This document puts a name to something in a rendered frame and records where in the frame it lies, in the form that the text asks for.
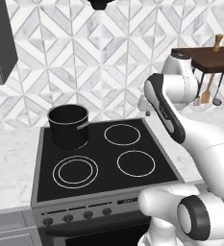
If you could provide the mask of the wooden shaker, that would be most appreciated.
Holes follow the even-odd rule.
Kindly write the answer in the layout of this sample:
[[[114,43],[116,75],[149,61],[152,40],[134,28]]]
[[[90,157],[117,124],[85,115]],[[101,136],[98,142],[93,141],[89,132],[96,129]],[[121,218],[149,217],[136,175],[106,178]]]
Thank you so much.
[[[214,41],[214,46],[212,48],[213,52],[218,52],[219,51],[219,48],[220,48],[220,42],[223,38],[223,35],[221,34],[217,34],[215,35],[215,41]]]

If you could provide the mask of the grey drawer front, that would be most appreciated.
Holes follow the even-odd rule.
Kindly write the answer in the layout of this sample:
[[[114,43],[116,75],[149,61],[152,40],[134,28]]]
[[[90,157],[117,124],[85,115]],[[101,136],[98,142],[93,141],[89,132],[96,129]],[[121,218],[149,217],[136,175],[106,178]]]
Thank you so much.
[[[34,226],[35,220],[30,209],[0,213],[0,232]]]

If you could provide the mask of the grey cupboard door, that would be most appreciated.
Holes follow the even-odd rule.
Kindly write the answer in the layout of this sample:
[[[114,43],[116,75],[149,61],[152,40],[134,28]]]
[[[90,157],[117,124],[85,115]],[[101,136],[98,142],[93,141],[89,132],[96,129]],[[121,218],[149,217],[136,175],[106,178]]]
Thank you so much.
[[[0,246],[42,246],[37,229],[0,233]]]

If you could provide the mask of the hanging wooden spatula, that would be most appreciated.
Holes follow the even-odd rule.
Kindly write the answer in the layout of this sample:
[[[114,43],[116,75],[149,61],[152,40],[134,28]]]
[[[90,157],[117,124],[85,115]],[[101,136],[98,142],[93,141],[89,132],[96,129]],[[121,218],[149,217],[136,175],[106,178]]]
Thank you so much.
[[[211,74],[208,85],[207,85],[205,91],[201,95],[201,103],[202,104],[208,104],[209,103],[210,96],[211,96],[210,88],[212,85],[213,78],[214,78],[214,73]]]

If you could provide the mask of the hanging grey spatula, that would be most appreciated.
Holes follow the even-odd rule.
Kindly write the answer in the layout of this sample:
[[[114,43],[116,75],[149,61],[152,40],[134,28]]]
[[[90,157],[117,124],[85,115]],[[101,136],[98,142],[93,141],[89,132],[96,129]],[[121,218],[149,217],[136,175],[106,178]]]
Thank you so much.
[[[193,101],[193,106],[200,106],[200,92],[201,92],[201,87],[203,84],[204,76],[205,76],[205,73],[202,73],[201,80],[198,81],[198,90],[197,90],[196,97]]]

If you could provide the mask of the black oven door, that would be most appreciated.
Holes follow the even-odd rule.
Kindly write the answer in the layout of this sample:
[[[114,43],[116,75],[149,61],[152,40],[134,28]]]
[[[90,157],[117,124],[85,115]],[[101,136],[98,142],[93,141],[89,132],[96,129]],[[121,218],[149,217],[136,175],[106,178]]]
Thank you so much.
[[[41,228],[39,235],[42,246],[137,246],[148,227],[148,223],[128,223],[75,231]]]

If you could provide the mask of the hanging grey ladle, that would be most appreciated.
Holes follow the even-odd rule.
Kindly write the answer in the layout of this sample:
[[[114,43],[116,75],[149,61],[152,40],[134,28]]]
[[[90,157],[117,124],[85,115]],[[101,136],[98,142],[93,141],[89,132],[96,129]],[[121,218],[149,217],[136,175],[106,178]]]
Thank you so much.
[[[218,89],[220,89],[223,76],[224,76],[224,74],[221,74],[220,79],[219,79],[219,83],[218,83],[218,87],[217,87]],[[217,93],[218,93],[218,90],[216,91],[216,93],[214,94],[214,96],[212,98],[212,103],[215,106],[220,106],[222,104],[222,100],[217,97]]]

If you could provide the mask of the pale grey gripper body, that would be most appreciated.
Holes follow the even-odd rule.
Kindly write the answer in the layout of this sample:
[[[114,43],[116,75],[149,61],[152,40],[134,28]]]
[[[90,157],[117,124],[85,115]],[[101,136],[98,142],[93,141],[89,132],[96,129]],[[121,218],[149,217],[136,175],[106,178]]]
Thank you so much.
[[[144,95],[141,95],[139,97],[137,107],[140,111],[144,111],[146,116],[150,116],[151,112],[153,111],[152,105],[149,103]]]

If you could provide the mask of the dark wooden wall shelf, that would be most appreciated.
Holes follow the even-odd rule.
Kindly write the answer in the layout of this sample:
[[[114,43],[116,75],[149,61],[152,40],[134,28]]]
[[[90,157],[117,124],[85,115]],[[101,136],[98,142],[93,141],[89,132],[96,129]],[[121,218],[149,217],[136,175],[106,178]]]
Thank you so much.
[[[223,48],[218,52],[214,52],[212,47],[173,48],[172,52],[190,56],[192,66],[205,74],[224,72]]]

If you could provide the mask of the black range hood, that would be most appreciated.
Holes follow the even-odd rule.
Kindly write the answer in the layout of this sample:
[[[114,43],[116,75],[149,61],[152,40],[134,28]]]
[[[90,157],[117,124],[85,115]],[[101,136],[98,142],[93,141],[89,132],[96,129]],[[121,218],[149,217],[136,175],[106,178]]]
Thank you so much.
[[[104,11],[107,5],[114,0],[88,0],[95,11]]]

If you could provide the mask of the black cooking pot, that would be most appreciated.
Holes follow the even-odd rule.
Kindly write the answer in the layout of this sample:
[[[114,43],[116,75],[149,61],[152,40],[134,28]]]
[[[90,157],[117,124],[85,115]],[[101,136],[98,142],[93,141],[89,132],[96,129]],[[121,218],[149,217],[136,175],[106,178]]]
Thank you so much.
[[[52,108],[48,121],[55,145],[74,150],[88,142],[88,110],[81,105],[69,104]]]

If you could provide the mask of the grey stove with black hob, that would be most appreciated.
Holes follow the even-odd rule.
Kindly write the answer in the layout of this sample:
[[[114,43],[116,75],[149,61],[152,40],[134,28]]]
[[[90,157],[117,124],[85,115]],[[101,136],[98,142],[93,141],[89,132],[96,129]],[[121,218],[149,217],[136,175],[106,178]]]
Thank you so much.
[[[61,224],[71,214],[81,222],[121,216],[145,217],[137,205],[141,190],[180,184],[183,178],[142,118],[89,125],[88,143],[77,150],[55,146],[51,131],[39,133],[31,207],[38,232]],[[112,213],[103,214],[110,208]],[[53,219],[45,226],[43,219]]]

